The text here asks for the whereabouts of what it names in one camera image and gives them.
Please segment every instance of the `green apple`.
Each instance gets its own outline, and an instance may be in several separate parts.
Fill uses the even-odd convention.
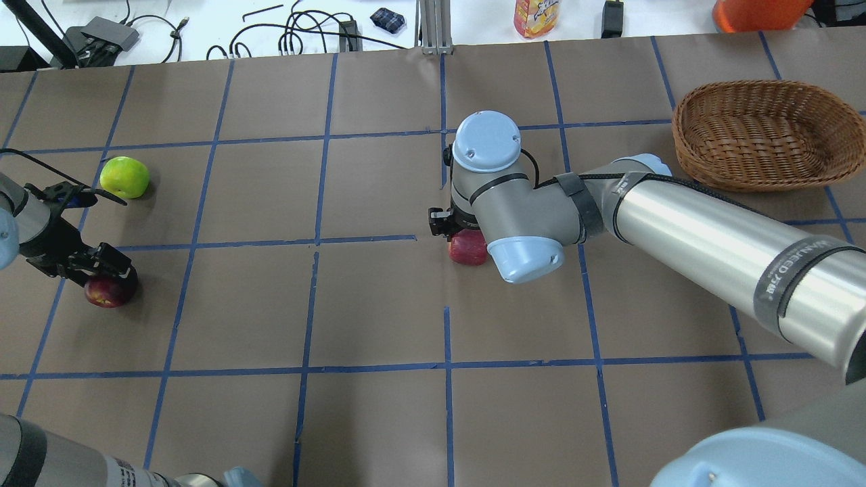
[[[147,166],[127,156],[118,156],[106,162],[100,173],[102,189],[121,198],[138,198],[145,194],[151,183]]]

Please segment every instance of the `black power adapter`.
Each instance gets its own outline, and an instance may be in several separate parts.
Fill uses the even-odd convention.
[[[623,3],[619,0],[604,2],[601,12],[601,38],[621,37],[623,35]]]

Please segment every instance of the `metal post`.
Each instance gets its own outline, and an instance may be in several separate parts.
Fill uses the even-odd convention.
[[[3,4],[36,36],[36,39],[39,39],[39,42],[57,58],[64,68],[78,67],[72,49],[55,34],[26,0],[3,0]]]
[[[418,28],[425,54],[451,54],[451,0],[418,0]]]

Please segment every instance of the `juice bottle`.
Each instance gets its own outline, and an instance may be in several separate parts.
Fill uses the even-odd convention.
[[[559,0],[517,0],[514,6],[514,28],[526,39],[542,36],[559,17]]]

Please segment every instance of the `black strap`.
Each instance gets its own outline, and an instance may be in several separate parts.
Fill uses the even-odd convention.
[[[494,186],[501,185],[502,183],[507,183],[508,181],[513,181],[515,179],[525,179],[529,180],[529,177],[523,172],[512,172],[511,174],[506,174],[505,176],[500,176],[499,178],[493,179],[492,181],[488,181],[486,184],[481,185],[480,188],[475,190],[472,193],[472,196],[469,197],[469,204],[473,204],[479,196],[481,196],[488,189],[493,188]]]
[[[48,438],[45,431],[33,423],[11,417],[21,426],[21,444],[9,475],[0,487],[36,487],[39,474],[45,465]]]
[[[843,250],[866,252],[826,235],[809,235],[782,250],[766,267],[755,286],[753,303],[758,321],[776,328],[784,338],[779,318],[785,317],[794,289],[810,269]]]
[[[604,231],[604,220],[601,218],[601,211],[596,205],[595,198],[590,194],[589,188],[586,187],[584,180],[574,172],[567,172],[555,176],[554,179],[559,183],[559,187],[565,192],[565,195],[572,199],[574,205],[578,208],[580,214],[580,223],[586,229],[583,238],[577,243],[583,243],[588,236],[598,235]]]

